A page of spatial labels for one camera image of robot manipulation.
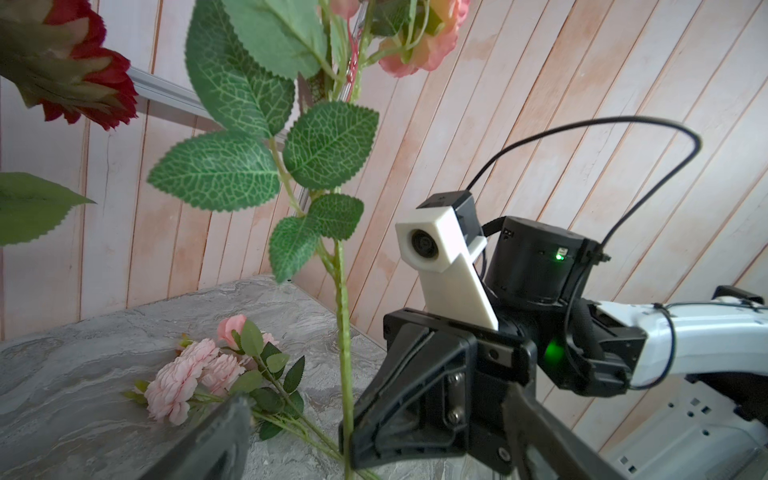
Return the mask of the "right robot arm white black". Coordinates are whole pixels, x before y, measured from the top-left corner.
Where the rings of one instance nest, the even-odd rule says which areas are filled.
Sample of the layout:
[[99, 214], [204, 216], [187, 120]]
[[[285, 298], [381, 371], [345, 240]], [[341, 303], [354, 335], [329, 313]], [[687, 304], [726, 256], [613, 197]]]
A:
[[[521, 479], [711, 477], [766, 451], [762, 297], [723, 285], [702, 302], [586, 299], [604, 242], [520, 217], [481, 223], [466, 189], [430, 196], [396, 233], [426, 307], [384, 317], [385, 360], [339, 428], [351, 468], [471, 456]], [[606, 461], [537, 401], [538, 372], [582, 397], [675, 374], [705, 392]]]

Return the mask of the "small pink carnation stem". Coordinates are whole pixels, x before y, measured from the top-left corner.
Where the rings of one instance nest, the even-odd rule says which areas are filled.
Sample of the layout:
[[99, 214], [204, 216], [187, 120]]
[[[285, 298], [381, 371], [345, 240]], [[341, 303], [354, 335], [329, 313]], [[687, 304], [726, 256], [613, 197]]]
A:
[[[344, 243], [363, 202], [343, 186], [364, 167], [378, 131], [377, 111], [357, 102], [371, 65], [401, 78], [437, 69], [457, 44], [466, 1], [198, 1], [185, 63], [194, 92], [219, 130], [178, 143], [148, 181], [184, 203], [213, 212], [261, 206], [304, 188], [306, 205], [274, 227], [268, 259], [277, 282], [319, 258], [335, 286], [342, 389], [341, 437], [333, 440], [347, 478], [368, 479], [343, 449], [352, 426], [351, 324]], [[203, 395], [201, 413], [224, 398]]]

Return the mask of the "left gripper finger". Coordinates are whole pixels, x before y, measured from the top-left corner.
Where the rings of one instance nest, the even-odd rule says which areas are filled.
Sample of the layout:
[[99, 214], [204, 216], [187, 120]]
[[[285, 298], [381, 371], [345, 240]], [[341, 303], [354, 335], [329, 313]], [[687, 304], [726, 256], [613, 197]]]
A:
[[251, 420], [248, 397], [230, 397], [141, 479], [241, 479], [250, 448]]

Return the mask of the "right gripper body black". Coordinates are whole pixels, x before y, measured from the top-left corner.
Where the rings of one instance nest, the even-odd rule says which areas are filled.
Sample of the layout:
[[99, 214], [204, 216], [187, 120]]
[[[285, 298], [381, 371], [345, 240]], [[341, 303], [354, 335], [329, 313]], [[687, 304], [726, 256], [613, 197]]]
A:
[[621, 473], [535, 397], [535, 343], [412, 309], [384, 318], [387, 354], [354, 407], [352, 468], [470, 456], [521, 479]]

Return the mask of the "pink rose bud stem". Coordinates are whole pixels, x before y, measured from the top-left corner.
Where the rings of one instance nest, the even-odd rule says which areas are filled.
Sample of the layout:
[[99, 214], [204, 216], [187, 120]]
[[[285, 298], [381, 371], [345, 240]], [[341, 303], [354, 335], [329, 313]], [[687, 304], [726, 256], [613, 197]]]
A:
[[285, 431], [331, 456], [337, 455], [336, 443], [304, 414], [298, 386], [303, 379], [305, 359], [291, 361], [243, 315], [222, 321], [219, 334], [227, 349], [252, 367], [237, 383], [255, 402], [257, 423], [266, 431], [262, 438], [266, 440]]

